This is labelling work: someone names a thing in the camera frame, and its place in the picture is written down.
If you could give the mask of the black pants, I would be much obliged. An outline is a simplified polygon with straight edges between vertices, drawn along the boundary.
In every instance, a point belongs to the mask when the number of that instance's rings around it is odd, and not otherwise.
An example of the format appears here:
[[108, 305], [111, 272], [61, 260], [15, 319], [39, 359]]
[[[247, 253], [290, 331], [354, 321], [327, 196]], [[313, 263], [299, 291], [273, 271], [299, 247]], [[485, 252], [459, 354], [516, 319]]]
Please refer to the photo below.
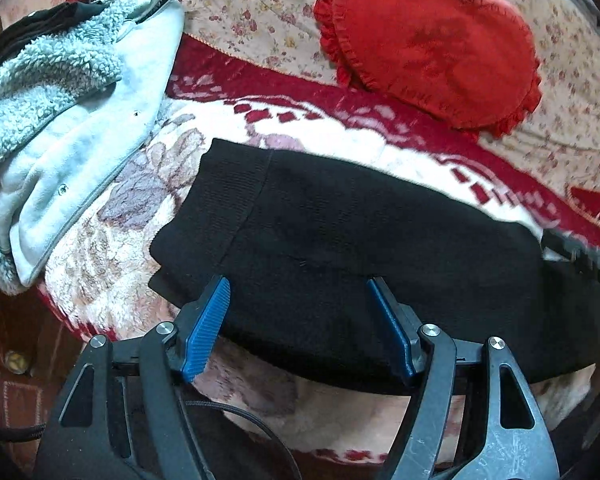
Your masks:
[[343, 160], [214, 140], [150, 253], [164, 299], [181, 306], [224, 275], [225, 338], [338, 388], [404, 393], [367, 293], [375, 276], [455, 338], [503, 338], [532, 382], [600, 359], [600, 285], [545, 260], [526, 226]]

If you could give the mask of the red and white floral blanket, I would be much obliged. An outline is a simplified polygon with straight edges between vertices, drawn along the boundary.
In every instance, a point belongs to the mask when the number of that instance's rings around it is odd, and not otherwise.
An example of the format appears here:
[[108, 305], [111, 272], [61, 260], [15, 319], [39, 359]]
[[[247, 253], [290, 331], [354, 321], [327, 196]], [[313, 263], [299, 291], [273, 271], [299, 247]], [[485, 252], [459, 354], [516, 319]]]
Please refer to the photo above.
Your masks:
[[600, 282], [541, 247], [600, 244], [553, 191], [411, 107], [184, 37], [156, 135], [61, 239], [48, 304], [128, 339], [212, 274], [232, 284], [198, 390], [296, 451], [376, 466], [408, 395], [366, 304], [381, 276], [458, 339], [502, 337], [547, 426], [600, 390]]

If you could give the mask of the red heart-shaped ruffled pillow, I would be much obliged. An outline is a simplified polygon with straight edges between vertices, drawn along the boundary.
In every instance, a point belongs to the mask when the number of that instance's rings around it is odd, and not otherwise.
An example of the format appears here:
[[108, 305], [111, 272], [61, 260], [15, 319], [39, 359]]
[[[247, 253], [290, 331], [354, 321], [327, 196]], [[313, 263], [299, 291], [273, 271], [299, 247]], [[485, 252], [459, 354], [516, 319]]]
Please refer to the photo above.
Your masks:
[[505, 136], [541, 102], [532, 31], [506, 0], [316, 0], [314, 15], [338, 84], [454, 129]]

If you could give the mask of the light blue fleece jacket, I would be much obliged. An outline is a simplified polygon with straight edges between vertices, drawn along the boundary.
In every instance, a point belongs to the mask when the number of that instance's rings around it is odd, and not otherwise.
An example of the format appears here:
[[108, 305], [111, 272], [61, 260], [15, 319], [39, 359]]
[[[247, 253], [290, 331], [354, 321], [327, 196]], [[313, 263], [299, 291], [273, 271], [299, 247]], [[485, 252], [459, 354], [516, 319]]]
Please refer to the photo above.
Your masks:
[[31, 287], [148, 140], [184, 28], [178, 0], [38, 11], [0, 35], [0, 289]]

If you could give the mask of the beige floral quilt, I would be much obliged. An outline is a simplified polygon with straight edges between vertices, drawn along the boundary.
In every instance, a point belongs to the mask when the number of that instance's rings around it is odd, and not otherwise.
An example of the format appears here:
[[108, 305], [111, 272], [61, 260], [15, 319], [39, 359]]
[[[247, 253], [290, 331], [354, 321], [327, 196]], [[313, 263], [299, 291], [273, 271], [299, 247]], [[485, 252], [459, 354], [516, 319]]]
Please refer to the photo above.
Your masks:
[[186, 30], [294, 76], [390, 96], [552, 190], [600, 196], [600, 35], [570, 0], [183, 0]]

